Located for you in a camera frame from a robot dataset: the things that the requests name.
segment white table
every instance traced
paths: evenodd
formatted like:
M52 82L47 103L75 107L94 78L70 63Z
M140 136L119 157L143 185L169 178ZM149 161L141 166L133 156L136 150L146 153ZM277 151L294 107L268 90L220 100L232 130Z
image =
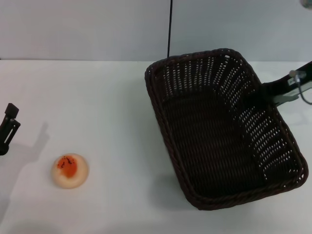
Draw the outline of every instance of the white table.
M12 102L21 123L0 157L0 233L312 233L311 178L230 209L203 212L186 201L145 88L149 64L0 61L0 117ZM303 64L251 62L262 82ZM312 107L299 99L279 110L312 165ZM70 152L85 156L90 175L64 190L52 183L50 169Z

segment orange spot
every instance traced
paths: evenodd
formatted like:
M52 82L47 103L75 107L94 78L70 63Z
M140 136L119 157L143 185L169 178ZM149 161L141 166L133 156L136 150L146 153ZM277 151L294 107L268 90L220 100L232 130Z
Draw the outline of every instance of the orange spot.
M71 178L77 171L77 161L72 156L63 156L58 161L58 168L61 169L64 176Z

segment black clamp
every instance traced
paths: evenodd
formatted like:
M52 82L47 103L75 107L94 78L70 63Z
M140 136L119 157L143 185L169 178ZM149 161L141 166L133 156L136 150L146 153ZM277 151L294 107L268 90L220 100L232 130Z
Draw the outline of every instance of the black clamp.
M15 120L19 109L9 103L5 110L5 117L0 125L0 156L5 155L9 150L9 144L13 139L20 123Z

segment wire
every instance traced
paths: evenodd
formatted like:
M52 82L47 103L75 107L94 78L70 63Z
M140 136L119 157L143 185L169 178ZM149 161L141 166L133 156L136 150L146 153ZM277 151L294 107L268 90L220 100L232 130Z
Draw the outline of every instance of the wire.
M309 104L309 105L312 105L312 102L307 101L307 100L305 99L305 97L303 96L303 94L302 94L300 79L296 79L296 83L297 83L297 85L298 85L299 93L300 93L300 96L301 96L302 100L304 100L305 103L307 103L307 104Z
M173 0L170 0L170 15L169 15L169 33L168 33L167 58L170 56L171 23L172 23L172 5L173 5Z

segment wicker basket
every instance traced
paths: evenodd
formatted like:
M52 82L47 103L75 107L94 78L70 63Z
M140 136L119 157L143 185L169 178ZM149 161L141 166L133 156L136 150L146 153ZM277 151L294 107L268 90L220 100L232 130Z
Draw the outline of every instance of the wicker basket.
M153 63L145 73L164 142L187 200L216 210L300 187L309 171L276 106L244 104L260 86L236 51Z

